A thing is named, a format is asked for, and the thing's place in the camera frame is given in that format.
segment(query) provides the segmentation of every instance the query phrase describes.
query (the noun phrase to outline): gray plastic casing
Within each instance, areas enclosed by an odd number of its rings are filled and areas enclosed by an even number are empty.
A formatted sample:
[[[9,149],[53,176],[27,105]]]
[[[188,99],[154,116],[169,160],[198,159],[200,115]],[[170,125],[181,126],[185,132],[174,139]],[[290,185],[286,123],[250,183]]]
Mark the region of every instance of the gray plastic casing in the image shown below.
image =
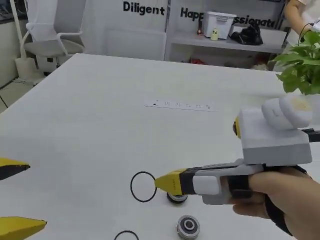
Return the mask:
[[[262,164],[246,165],[242,158],[231,163],[213,164],[203,166],[198,170],[196,176],[215,176],[217,177],[220,191],[217,195],[201,195],[202,201],[207,205],[224,205],[231,199],[228,186],[222,186],[220,177],[223,176],[240,176],[240,175],[252,175],[264,171]]]

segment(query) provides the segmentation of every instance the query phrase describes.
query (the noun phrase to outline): rubber ring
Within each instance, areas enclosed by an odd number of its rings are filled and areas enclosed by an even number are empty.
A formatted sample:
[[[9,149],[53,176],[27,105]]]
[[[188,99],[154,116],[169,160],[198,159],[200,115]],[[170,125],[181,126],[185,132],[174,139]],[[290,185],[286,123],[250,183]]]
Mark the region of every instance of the rubber ring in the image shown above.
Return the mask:
[[[150,177],[152,177],[154,181],[156,180],[156,178],[155,178],[150,172],[140,171],[140,172],[137,172],[137,173],[132,177],[132,179],[131,179],[131,182],[130,182],[130,191],[131,191],[132,196],[134,197],[135,200],[137,200],[137,201],[140,202],[140,203],[147,203],[147,202],[150,202],[150,201],[156,196],[156,193],[157,193],[157,189],[158,189],[158,188],[156,187],[156,188],[154,189],[153,195],[152,195],[149,199],[147,199],[147,200],[141,200],[141,199],[137,198],[136,195],[134,194],[134,191],[132,190],[132,183],[134,182],[135,177],[138,176],[139,174],[147,174],[147,175],[149,175]]]
[[[137,235],[134,231],[130,231],[130,230],[124,230],[124,231],[119,232],[119,233],[115,236],[114,240],[116,240],[121,234],[132,234],[132,235],[135,236],[136,240],[139,240],[138,235]]]

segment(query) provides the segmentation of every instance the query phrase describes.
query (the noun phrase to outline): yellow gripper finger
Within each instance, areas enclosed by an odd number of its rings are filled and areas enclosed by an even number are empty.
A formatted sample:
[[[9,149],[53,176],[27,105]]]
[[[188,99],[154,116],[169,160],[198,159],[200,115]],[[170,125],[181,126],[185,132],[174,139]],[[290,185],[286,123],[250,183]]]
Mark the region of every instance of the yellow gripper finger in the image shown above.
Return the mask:
[[[29,168],[30,165],[26,162],[0,157],[0,181],[21,173]]]
[[[184,168],[157,178],[154,185],[171,195],[194,195],[193,177],[200,167]]]
[[[24,240],[45,228],[47,222],[24,217],[0,217],[0,240]]]

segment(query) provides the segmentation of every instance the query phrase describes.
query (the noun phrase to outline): hand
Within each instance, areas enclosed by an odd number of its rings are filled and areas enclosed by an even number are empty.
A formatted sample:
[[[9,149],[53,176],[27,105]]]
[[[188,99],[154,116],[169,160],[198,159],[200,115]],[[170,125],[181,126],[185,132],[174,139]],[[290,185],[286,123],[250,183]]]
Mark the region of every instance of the hand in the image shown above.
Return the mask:
[[[319,183],[292,167],[284,167],[281,172],[250,176],[249,185],[255,192],[252,198],[231,200],[235,213],[269,219],[264,204],[264,194],[267,194],[284,212],[286,226],[296,239],[320,239]]]

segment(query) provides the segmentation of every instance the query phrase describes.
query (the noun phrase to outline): metal bearing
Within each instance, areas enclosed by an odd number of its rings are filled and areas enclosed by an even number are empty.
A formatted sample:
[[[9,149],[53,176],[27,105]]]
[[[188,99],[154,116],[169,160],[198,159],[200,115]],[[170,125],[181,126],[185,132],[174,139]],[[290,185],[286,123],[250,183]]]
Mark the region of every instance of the metal bearing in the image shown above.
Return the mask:
[[[180,217],[176,231],[185,240],[196,239],[200,233],[200,224],[194,216],[184,215]]]
[[[173,204],[183,204],[187,200],[188,195],[171,195],[167,192],[166,197]]]

